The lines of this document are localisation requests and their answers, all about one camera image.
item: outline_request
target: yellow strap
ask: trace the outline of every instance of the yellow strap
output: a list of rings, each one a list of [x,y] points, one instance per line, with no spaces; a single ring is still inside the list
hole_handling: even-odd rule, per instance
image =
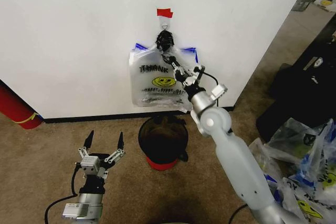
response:
[[[38,115],[36,112],[34,112],[30,117],[28,117],[26,120],[23,120],[21,122],[15,122],[13,121],[14,123],[25,123],[25,122],[28,122],[29,120],[34,120],[35,116]]]

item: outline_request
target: pile of plastic bags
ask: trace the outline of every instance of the pile of plastic bags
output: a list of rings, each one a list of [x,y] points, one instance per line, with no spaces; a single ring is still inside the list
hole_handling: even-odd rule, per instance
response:
[[[336,223],[336,124],[309,128],[289,119],[263,145],[249,146],[274,198],[306,223]],[[283,177],[274,158],[292,163]]]

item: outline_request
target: white wall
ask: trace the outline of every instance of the white wall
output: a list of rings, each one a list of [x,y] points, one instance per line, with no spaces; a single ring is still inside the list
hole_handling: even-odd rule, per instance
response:
[[[128,53],[154,43],[156,8],[170,7],[175,43],[197,47],[232,106],[294,2],[0,0],[0,77],[44,118],[153,111],[132,105]]]

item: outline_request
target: trash can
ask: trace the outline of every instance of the trash can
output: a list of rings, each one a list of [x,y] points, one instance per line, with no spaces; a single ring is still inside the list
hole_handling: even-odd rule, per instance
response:
[[[187,144],[185,121],[173,115],[150,118],[139,130],[139,146],[149,165],[156,170],[170,169],[178,159],[186,162]]]

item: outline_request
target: yellow smiley face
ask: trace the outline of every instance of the yellow smiley face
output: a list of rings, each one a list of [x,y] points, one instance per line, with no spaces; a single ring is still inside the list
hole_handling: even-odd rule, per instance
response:
[[[328,173],[328,178],[322,182],[323,188],[332,186],[336,183],[336,175],[333,173]]]
[[[304,200],[298,200],[298,205],[304,211],[305,213],[312,215],[314,217],[317,217],[319,219],[322,219],[322,215],[320,215],[316,210],[314,210],[307,202]]]
[[[160,88],[166,88],[174,86],[176,81],[171,77],[157,77],[152,81],[152,84]]]

